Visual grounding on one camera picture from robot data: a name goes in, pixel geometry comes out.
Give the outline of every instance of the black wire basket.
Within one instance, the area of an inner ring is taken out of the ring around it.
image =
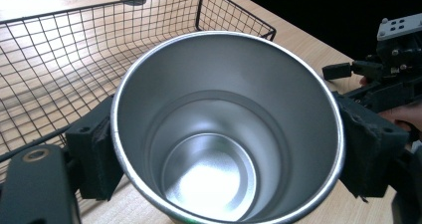
[[[230,0],[124,0],[0,22],[0,182],[8,159],[62,133],[112,95],[142,54],[170,38],[276,30]]]

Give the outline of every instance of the hand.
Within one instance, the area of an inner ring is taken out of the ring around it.
[[[367,78],[362,78],[360,84],[366,86],[368,84]],[[419,130],[419,140],[422,141],[422,101],[380,112],[379,114],[406,131],[411,130],[409,123],[413,124]]]

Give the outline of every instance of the stainless steel cup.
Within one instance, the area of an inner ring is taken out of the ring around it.
[[[332,190],[344,158],[316,73],[233,32],[180,36],[138,59],[114,95],[111,131],[133,185],[187,223],[298,220]]]

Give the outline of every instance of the light wood surface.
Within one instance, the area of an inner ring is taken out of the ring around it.
[[[113,1],[117,0],[0,0],[0,21]],[[274,42],[303,59],[318,74],[321,74],[323,66],[351,61],[250,0],[232,1],[274,26],[277,29]],[[359,77],[352,77],[326,84],[332,91],[343,93],[357,88],[358,80]],[[364,203],[354,198],[339,182],[322,205],[299,223],[392,223],[390,203],[393,196],[394,191],[389,189],[384,198],[369,198],[369,203]],[[84,223],[172,223],[150,205],[125,177],[110,202],[84,200],[80,208]]]

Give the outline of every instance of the wire mesh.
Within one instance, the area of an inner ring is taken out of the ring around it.
[[[199,30],[276,33],[230,0],[114,2],[0,22],[0,155],[79,119],[142,54]]]

